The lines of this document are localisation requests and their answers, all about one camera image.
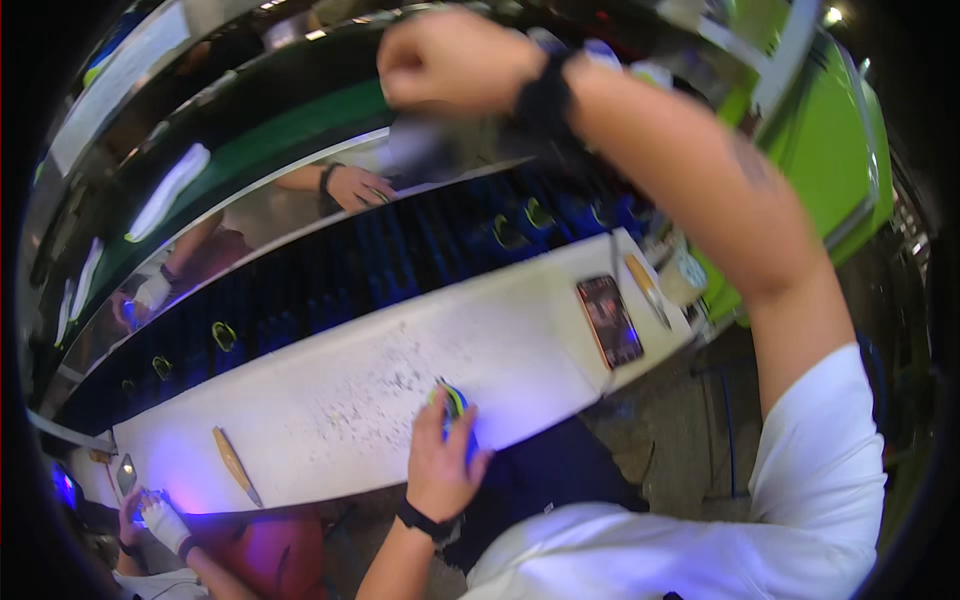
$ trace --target white workbench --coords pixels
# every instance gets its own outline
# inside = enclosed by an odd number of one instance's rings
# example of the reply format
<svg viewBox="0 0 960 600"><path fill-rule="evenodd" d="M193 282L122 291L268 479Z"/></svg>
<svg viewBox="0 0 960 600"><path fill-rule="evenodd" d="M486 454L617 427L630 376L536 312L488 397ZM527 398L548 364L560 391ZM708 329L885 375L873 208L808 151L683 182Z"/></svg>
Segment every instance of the white workbench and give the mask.
<svg viewBox="0 0 960 600"><path fill-rule="evenodd" d="M616 238L645 354L616 371L613 388L692 337L677 306L666 306L672 331L658 323L622 259L642 255L625 231ZM438 376L479 407L482 447L520 442L609 385L575 285L611 269L601 235L301 340L115 425L110 472L129 452L139 482L185 512L254 510L220 458L211 435L220 426L266 508L393 485L406 478L411 423ZM88 499L115 504L108 484L84 481L106 471L84 461L79 450L72 467Z"/></svg>

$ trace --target black watch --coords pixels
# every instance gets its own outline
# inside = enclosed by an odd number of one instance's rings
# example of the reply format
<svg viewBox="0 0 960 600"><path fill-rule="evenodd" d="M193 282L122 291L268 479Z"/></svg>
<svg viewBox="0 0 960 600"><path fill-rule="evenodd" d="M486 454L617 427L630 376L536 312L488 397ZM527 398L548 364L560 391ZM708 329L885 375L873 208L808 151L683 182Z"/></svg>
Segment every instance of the black watch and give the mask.
<svg viewBox="0 0 960 600"><path fill-rule="evenodd" d="M403 521L403 524L407 527L416 527L430 536L440 549L443 549L460 538L460 528L464 523L464 516L462 514L438 523L410 506L410 502L408 502L406 498L403 498L400 502L400 507L396 509L396 515L400 517L400 520Z"/></svg>

